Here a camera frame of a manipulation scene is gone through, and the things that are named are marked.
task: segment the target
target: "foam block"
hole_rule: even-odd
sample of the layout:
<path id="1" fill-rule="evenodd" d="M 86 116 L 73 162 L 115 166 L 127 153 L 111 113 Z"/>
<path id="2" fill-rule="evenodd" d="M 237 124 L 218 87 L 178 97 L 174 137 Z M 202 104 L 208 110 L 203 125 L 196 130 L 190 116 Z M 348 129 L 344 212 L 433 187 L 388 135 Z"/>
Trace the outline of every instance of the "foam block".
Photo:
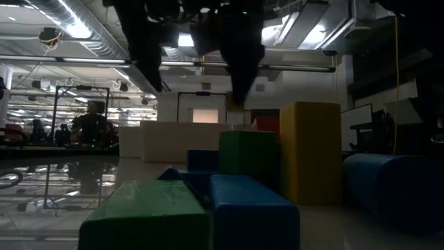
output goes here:
<path id="1" fill-rule="evenodd" d="M 276 133 L 279 140 L 279 117 L 256 117 L 251 128 L 256 131 L 268 131 Z"/>
<path id="2" fill-rule="evenodd" d="M 208 231 L 183 181 L 127 181 L 82 223 L 78 249 L 209 249 Z"/>
<path id="3" fill-rule="evenodd" d="M 299 249 L 298 209 L 247 176 L 210 177 L 214 250 Z"/>
<path id="4" fill-rule="evenodd" d="M 119 153 L 121 158 L 141 158 L 142 147 L 140 126 L 119 127 Z"/>
<path id="5" fill-rule="evenodd" d="M 292 202 L 338 204 L 342 197 L 341 110 L 297 102 L 280 113 L 281 191 Z"/>
<path id="6" fill-rule="evenodd" d="M 248 175 L 276 190 L 279 157 L 272 132 L 224 131 L 219 141 L 222 174 Z"/>
<path id="7" fill-rule="evenodd" d="M 188 172 L 187 170 L 177 170 L 168 168 L 157 179 L 158 180 L 181 180 L 187 184 L 187 187 L 198 199 L 200 204 L 209 208 L 210 206 L 210 176 L 215 172 Z"/>
<path id="8" fill-rule="evenodd" d="M 401 231 L 444 230 L 444 171 L 420 156 L 356 154 L 343 163 L 351 197 Z"/>
<path id="9" fill-rule="evenodd" d="M 219 169 L 219 151 L 190 149 L 187 152 L 189 171 L 217 171 Z"/>
<path id="10" fill-rule="evenodd" d="M 142 160 L 147 163 L 186 163 L 188 149 L 219 149 L 219 133 L 229 124 L 141 122 Z"/>

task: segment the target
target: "white floor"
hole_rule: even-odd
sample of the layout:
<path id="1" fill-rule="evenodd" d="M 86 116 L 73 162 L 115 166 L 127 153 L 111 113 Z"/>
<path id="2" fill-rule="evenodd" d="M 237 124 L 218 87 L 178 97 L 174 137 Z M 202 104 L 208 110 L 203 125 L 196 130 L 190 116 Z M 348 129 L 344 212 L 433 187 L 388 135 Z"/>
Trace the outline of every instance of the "white floor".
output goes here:
<path id="1" fill-rule="evenodd" d="M 120 159 L 118 164 L 117 162 L 115 164 L 116 171 L 107 174 L 108 176 L 115 175 L 115 186 L 127 180 L 157 178 L 169 167 L 166 164 L 144 164 L 138 159 Z M 56 188 L 61 187 L 53 187 L 51 192 L 55 192 Z M 12 188 L 0 190 L 0 194 L 12 193 L 15 193 Z M 63 210 L 57 216 L 50 210 L 43 213 L 23 213 L 15 210 L 14 202 L 18 199 L 20 198 L 0 199 L 3 202 L 0 206 L 0 249 L 76 249 L 78 229 L 82 221 L 92 212 L 91 210 L 71 212 Z M 413 237 L 395 231 L 370 213 L 355 208 L 298 207 L 301 250 L 444 250 L 444 233 L 432 237 Z M 14 235 L 15 237 L 26 235 L 31 237 L 32 235 L 32 237 L 28 240 L 19 240 L 20 238 L 14 240 L 12 238 Z"/>

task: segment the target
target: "person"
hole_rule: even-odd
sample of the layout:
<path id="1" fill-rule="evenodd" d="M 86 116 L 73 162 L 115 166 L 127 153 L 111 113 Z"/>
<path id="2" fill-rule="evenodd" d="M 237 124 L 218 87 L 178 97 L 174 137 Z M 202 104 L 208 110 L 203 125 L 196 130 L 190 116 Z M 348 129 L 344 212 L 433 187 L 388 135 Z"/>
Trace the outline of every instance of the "person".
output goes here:
<path id="1" fill-rule="evenodd" d="M 105 125 L 105 117 L 98 114 L 97 104 L 90 101 L 87 114 L 80 116 L 74 122 L 71 134 L 77 134 L 81 129 L 80 142 L 82 144 L 98 145 L 102 143 Z"/>

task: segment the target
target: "cable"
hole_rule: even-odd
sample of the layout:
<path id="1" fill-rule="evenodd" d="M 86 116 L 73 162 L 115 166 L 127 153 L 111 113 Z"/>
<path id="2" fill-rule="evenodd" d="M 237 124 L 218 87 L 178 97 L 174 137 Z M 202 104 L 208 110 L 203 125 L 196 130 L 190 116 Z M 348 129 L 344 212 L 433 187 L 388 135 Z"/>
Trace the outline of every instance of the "cable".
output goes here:
<path id="1" fill-rule="evenodd" d="M 23 80 L 22 81 L 20 81 L 19 82 L 19 84 L 17 84 L 15 87 L 12 87 L 11 88 L 11 90 L 13 90 L 13 89 L 15 89 L 15 88 L 17 88 L 17 87 L 19 87 L 32 73 L 33 73 L 33 71 L 34 71 L 34 69 L 38 66 L 38 65 L 40 65 L 40 62 L 37 62 L 37 64 L 34 66 L 34 68 L 25 76 L 25 78 L 23 78 Z"/>
<path id="2" fill-rule="evenodd" d="M 393 155 L 396 154 L 396 146 L 398 141 L 398 103 L 400 101 L 400 57 L 399 57 L 399 40 L 398 40 L 398 17 L 395 17 L 395 52 L 396 52 L 396 102 L 395 102 L 395 138 L 393 143 Z"/>
<path id="3" fill-rule="evenodd" d="M 48 52 L 49 52 L 49 49 L 47 49 L 46 50 L 46 52 L 44 53 L 44 55 L 43 56 L 46 56 L 47 54 L 48 54 Z M 34 66 L 34 68 L 25 76 L 25 78 L 23 78 L 23 80 L 22 81 L 20 81 L 19 82 L 19 84 L 17 84 L 15 87 L 11 87 L 11 90 L 13 90 L 13 89 L 15 89 L 15 88 L 18 88 L 24 81 L 26 81 L 26 79 L 34 72 L 34 70 L 35 70 L 35 68 L 37 68 L 38 66 L 40 66 L 42 64 L 42 62 L 38 62 L 35 66 Z"/>
<path id="4" fill-rule="evenodd" d="M 39 40 L 40 40 L 40 42 L 50 42 L 50 43 L 51 43 L 51 46 L 52 46 L 53 42 L 54 42 L 55 40 L 57 40 L 61 35 L 62 35 L 62 31 L 60 31 L 59 34 L 58 34 L 55 38 L 53 38 L 53 39 L 50 39 L 50 40 L 41 40 L 41 39 L 39 38 Z"/>

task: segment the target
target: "dark blue foam block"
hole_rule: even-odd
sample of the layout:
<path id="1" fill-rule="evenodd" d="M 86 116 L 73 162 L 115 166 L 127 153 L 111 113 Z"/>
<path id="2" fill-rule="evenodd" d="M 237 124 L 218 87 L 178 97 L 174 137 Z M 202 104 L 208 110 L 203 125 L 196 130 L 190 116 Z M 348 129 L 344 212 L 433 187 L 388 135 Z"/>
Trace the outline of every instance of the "dark blue foam block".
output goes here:
<path id="1" fill-rule="evenodd" d="M 187 169 L 189 171 L 217 171 L 219 169 L 219 151 L 198 149 L 188 150 Z"/>
<path id="2" fill-rule="evenodd" d="M 188 172 L 168 168 L 158 180 L 182 180 L 204 207 L 210 207 L 210 176 L 214 172 Z"/>
<path id="3" fill-rule="evenodd" d="M 361 153 L 343 170 L 351 197 L 387 224 L 416 235 L 444 229 L 444 174 L 433 160 Z"/>
<path id="4" fill-rule="evenodd" d="M 247 176 L 210 177 L 214 250 L 299 249 L 294 204 Z"/>

